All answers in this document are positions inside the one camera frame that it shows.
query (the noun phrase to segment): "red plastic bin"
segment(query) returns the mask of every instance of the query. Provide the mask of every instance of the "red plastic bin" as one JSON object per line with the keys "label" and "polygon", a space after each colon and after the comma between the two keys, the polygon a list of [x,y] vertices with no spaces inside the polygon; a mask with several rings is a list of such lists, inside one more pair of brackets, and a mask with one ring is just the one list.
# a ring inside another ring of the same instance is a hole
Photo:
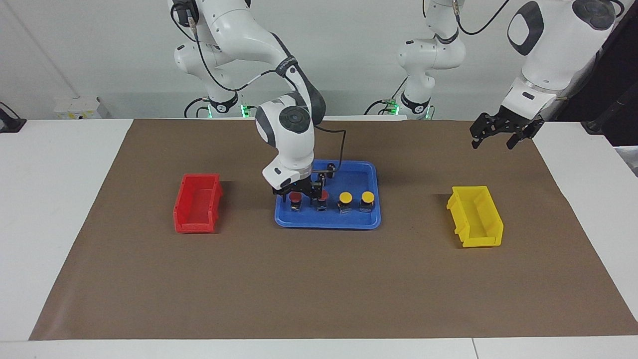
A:
{"label": "red plastic bin", "polygon": [[215,233],[222,195],[219,174],[185,174],[173,211],[175,231]]}

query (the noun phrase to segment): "yellow button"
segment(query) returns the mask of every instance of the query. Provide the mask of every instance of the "yellow button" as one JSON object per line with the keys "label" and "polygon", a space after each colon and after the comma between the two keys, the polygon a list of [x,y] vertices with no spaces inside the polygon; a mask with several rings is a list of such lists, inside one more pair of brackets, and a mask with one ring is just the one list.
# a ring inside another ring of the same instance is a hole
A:
{"label": "yellow button", "polygon": [[375,194],[372,192],[363,192],[361,200],[364,201],[364,203],[371,204],[375,201]]}
{"label": "yellow button", "polygon": [[343,204],[348,204],[352,202],[352,194],[350,194],[349,192],[343,192],[342,194],[339,195],[339,202],[343,203]]}

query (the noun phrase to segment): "plastic tray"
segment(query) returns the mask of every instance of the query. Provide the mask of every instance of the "plastic tray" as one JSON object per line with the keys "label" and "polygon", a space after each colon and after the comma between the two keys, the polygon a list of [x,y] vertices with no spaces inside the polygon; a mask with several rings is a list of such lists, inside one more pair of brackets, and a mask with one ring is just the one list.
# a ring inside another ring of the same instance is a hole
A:
{"label": "plastic tray", "polygon": [[185,174],[173,210],[175,231],[214,233],[222,195],[219,174]]}
{"label": "plastic tray", "polygon": [[[315,160],[315,169],[325,169],[329,163],[338,164],[339,161]],[[317,211],[311,204],[310,198],[304,196],[300,211],[290,208],[290,200],[283,202],[277,197],[275,207],[275,221],[282,227],[315,228],[315,229],[375,229],[381,224],[381,202],[379,198],[376,168],[370,162],[343,161],[339,172],[334,178],[326,179],[325,190],[330,194],[328,210]],[[375,206],[371,213],[359,211],[361,194],[370,191],[375,194]],[[352,210],[341,214],[337,207],[339,194],[350,192],[353,197]]]}
{"label": "plastic tray", "polygon": [[464,248],[501,245],[503,221],[487,187],[452,187],[447,209]]}

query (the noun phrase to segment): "electrical outlet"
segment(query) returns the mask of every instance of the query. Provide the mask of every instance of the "electrical outlet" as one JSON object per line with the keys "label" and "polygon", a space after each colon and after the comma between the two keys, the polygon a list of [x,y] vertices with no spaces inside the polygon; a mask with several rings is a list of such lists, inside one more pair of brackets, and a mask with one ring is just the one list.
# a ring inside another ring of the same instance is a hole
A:
{"label": "electrical outlet", "polygon": [[58,98],[54,109],[59,119],[108,118],[108,110],[97,97]]}

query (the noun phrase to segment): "blue tray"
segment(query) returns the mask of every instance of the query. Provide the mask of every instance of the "blue tray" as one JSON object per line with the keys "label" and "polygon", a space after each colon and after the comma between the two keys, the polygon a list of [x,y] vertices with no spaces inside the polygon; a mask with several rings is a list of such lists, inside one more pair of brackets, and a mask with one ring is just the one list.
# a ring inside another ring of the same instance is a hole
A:
{"label": "blue tray", "polygon": [[[326,169],[329,163],[338,164],[339,161],[315,160],[315,169]],[[327,178],[324,187],[328,191],[328,210],[317,211],[311,204],[310,198],[304,196],[300,211],[290,208],[290,200],[283,202],[277,196],[275,207],[275,221],[281,227],[289,228],[321,228],[321,229],[375,229],[381,224],[381,206],[379,201],[379,186],[376,180],[376,168],[370,162],[343,161],[339,172],[334,178]],[[370,191],[375,194],[375,206],[371,213],[359,211],[361,194]],[[352,210],[341,214],[337,208],[339,194],[352,194]]]}

